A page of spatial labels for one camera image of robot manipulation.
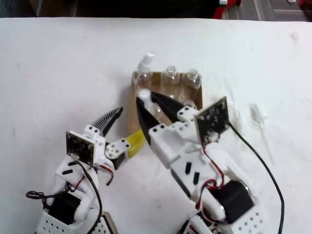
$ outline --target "robotic arm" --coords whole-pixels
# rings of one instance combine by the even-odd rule
[[[82,135],[66,133],[67,156],[55,172],[52,195],[35,191],[26,194],[43,202],[36,234],[116,233],[108,217],[102,215],[97,173],[108,172],[109,185],[115,170],[143,144],[142,140],[132,139],[143,135],[196,204],[198,211],[190,216],[179,234],[263,234],[266,219],[257,190],[217,142],[232,127],[226,98],[202,111],[158,93],[151,92],[150,100],[158,104],[171,125],[160,123],[146,109],[146,100],[138,97],[136,107],[142,130],[128,138],[113,143],[105,138],[122,108],[87,125]]]
[[[259,234],[263,208],[248,177],[217,143],[229,128],[226,98],[197,111],[158,93],[151,93],[172,122],[160,123],[136,100],[140,126],[152,151],[200,213],[191,217],[184,234]]]
[[[36,234],[116,233],[109,217],[102,215],[98,171],[110,174],[109,185],[115,170],[141,147],[140,140],[131,142],[132,136],[107,142],[105,136],[121,113],[122,108],[112,110],[87,125],[83,134],[66,133],[67,156],[55,172],[52,195],[35,191],[26,194],[43,202]]]

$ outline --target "circuit board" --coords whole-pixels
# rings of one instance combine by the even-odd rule
[[[80,161],[89,165],[93,164],[93,143],[72,133],[66,132],[66,148],[69,156],[76,157]]]
[[[229,123],[228,106],[226,97],[200,111],[195,116],[197,133],[202,146],[218,139],[220,134],[227,129]]]

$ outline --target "black cable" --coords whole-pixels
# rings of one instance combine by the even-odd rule
[[[45,195],[43,192],[36,192],[36,191],[28,191],[26,193],[26,197],[27,198],[30,198],[30,199],[34,199],[34,200],[42,200],[42,204],[43,204],[43,208],[44,209],[50,209],[51,206],[49,206],[47,204],[47,199],[48,198],[55,198],[61,194],[64,194],[68,191],[71,191],[70,189],[70,186],[71,184],[69,182],[66,183],[66,186],[65,186],[65,191],[62,191],[62,192],[59,192],[59,193],[56,193],[56,194],[53,194],[53,195]]]
[[[235,127],[229,123],[230,128],[232,128],[232,130],[235,132],[235,134],[254,152],[254,154],[258,157],[258,159],[261,161],[261,163],[263,164],[263,166],[265,167],[265,169],[267,170],[268,174],[270,175],[273,184],[276,187],[276,190],[278,192],[279,198],[281,200],[281,219],[279,222],[279,228],[278,228],[278,234],[282,234],[282,230],[283,230],[283,225],[284,225],[284,213],[285,213],[285,202],[284,202],[284,198],[282,195],[281,190],[279,189],[279,186],[273,176],[273,174],[271,173],[269,167],[267,166],[267,164],[265,163],[265,161],[261,158],[261,156],[258,154],[258,152],[242,137],[242,135],[235,129]]]
[[[83,169],[83,172],[85,173],[86,177],[88,178],[88,180],[90,181],[94,191],[96,192],[96,195],[97,195],[97,199],[98,199],[98,204],[99,204],[99,212],[98,212],[98,216],[97,216],[97,220],[95,221],[94,225],[92,226],[92,228],[88,231],[87,234],[91,234],[91,232],[94,230],[94,228],[97,226],[100,218],[101,218],[101,215],[102,215],[102,201],[101,201],[101,197],[98,193],[98,189],[96,187],[96,185],[94,184],[91,176],[89,175],[89,173],[87,172],[87,170],[84,168],[84,166],[79,162],[79,161],[75,161],[82,169]]]

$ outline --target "white spray cap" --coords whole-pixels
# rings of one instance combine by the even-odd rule
[[[150,65],[153,61],[154,55],[151,53],[147,53],[141,62],[138,64],[137,69],[142,73],[147,73],[150,71]]]
[[[151,98],[151,91],[149,89],[140,89],[138,97],[144,102],[144,107],[152,115],[154,115],[154,103]]]

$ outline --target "white tabletop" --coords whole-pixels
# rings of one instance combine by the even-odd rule
[[[63,160],[65,131],[82,132],[119,106],[108,134],[127,136],[131,73],[147,51],[155,71],[175,65],[203,76],[204,105],[227,95],[241,113],[242,134],[268,161],[284,194],[284,234],[310,234],[312,166],[312,24],[205,19],[0,19],[0,233],[33,233],[45,191]],[[268,116],[273,161],[250,118]],[[260,190],[276,233],[280,202],[255,156],[234,136],[225,148]],[[195,210],[148,146],[100,192],[121,234],[175,233]]]

